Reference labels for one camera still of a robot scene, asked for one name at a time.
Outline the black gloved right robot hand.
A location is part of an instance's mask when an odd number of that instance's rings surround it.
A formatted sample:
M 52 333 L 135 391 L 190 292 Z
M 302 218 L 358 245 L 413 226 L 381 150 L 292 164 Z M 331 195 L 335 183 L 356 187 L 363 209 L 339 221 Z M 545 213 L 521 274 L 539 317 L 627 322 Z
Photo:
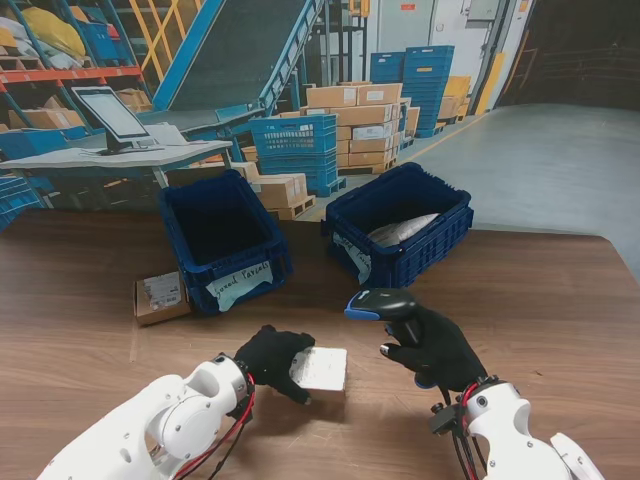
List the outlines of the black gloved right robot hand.
M 418 305 L 413 325 L 418 330 L 416 345 L 385 343 L 380 351 L 413 372 L 420 388 L 462 393 L 478 379 L 488 377 L 463 332 L 449 318 Z

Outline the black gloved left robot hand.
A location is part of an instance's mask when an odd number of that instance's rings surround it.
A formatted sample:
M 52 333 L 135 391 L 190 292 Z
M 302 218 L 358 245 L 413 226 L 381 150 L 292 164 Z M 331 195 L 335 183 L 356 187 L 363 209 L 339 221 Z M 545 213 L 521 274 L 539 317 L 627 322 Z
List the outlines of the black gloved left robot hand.
M 266 385 L 290 400 L 307 405 L 310 394 L 297 385 L 290 376 L 296 355 L 315 345 L 307 333 L 278 331 L 272 325 L 263 325 L 234 355 L 233 359 L 257 385 Z

